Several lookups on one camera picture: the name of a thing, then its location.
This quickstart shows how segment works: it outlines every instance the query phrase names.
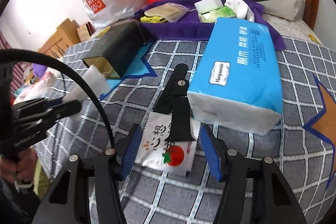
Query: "purple cloth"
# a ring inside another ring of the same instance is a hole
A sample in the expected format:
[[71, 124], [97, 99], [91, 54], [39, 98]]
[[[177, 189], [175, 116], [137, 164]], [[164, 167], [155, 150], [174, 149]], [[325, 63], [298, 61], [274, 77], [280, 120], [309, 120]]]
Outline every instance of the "purple cloth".
[[41, 79], [45, 74], [47, 68], [48, 67], [46, 66], [33, 63], [34, 76]]
[[[134, 14], [133, 19], [140, 21], [140, 17], [144, 16], [144, 12], [150, 8], [160, 6], [167, 2], [181, 4], [190, 10], [195, 9], [194, 3], [201, 0], [160, 0], [140, 9]], [[260, 23], [268, 27], [271, 34], [273, 45], [276, 51], [286, 49], [286, 44], [281, 35], [263, 19], [264, 6], [251, 0], [245, 0], [247, 5], [254, 13], [256, 23]], [[214, 23], [202, 23], [198, 18], [197, 11], [187, 12], [178, 22], [174, 23], [141, 23], [141, 25], [156, 39], [163, 40], [188, 40], [188, 41], [206, 41], [209, 40]]]

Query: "ketchup packet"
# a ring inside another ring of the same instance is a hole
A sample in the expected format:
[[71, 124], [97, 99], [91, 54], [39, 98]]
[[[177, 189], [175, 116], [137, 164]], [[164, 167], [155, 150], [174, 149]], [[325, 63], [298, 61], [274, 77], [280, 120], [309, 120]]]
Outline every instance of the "ketchup packet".
[[[152, 169], [185, 176], [193, 166], [197, 141], [166, 142], [171, 115], [151, 112], [143, 130], [135, 163]], [[190, 119], [191, 135], [198, 139], [201, 123]]]

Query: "green packaging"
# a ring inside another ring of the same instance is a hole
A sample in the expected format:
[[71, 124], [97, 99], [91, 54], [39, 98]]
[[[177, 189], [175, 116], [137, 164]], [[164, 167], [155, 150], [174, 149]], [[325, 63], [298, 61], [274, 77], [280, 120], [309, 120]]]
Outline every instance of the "green packaging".
[[204, 14], [198, 14], [198, 17], [200, 22], [213, 23], [217, 20], [218, 17], [234, 18], [236, 17], [236, 14], [231, 8], [223, 6], [221, 8], [208, 11]]

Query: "star pattern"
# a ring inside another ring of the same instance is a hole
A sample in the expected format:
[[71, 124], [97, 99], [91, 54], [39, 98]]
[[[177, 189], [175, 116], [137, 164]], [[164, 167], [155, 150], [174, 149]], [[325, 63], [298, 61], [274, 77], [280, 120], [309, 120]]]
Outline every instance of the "star pattern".
[[327, 182], [329, 187], [331, 180], [336, 173], [335, 145], [336, 145], [336, 102], [325, 86], [313, 75], [318, 90], [320, 92], [323, 109], [311, 118], [302, 128], [313, 133], [318, 138], [333, 147], [333, 161], [330, 176]]

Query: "screw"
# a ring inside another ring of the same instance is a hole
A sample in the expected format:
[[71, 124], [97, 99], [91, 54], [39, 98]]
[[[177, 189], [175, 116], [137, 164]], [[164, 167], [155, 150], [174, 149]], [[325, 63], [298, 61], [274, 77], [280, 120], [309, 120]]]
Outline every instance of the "screw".
[[265, 161], [265, 163], [267, 163], [267, 164], [271, 164], [271, 163], [273, 162], [273, 159], [270, 158], [270, 157], [265, 157], [265, 158], [264, 158], [264, 161]]
[[179, 80], [179, 81], [177, 82], [177, 84], [178, 84], [178, 85], [185, 85], [185, 81], [184, 81], [184, 80]]
[[237, 151], [234, 150], [234, 149], [229, 149], [229, 150], [227, 151], [227, 153], [228, 153], [230, 156], [236, 156], [236, 155], [237, 155]]
[[74, 161], [76, 161], [76, 160], [78, 160], [78, 156], [77, 156], [77, 155], [72, 155], [72, 156], [70, 156], [70, 158], [69, 158], [69, 161], [72, 161], [72, 162], [74, 162]]
[[105, 150], [106, 155], [113, 155], [115, 153], [115, 150], [113, 148], [108, 148]]

